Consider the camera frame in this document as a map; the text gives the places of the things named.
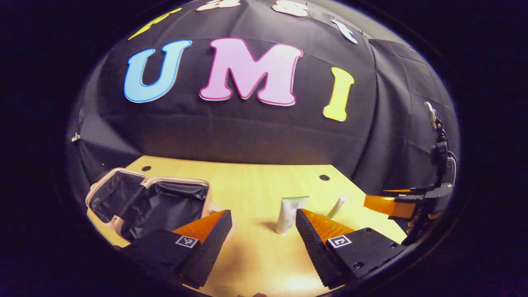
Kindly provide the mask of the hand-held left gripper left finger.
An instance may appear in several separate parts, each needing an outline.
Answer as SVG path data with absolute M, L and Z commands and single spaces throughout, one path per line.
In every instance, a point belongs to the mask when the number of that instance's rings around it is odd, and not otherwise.
M 164 283 L 205 286 L 233 226 L 230 210 L 221 210 L 173 231 L 152 231 L 119 252 Z

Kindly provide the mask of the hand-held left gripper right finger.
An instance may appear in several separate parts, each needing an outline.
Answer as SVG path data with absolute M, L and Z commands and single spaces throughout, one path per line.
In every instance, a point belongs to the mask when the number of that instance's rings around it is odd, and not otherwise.
M 364 280 L 405 250 L 373 228 L 355 231 L 304 208 L 297 210 L 295 225 L 315 271 L 329 289 Z

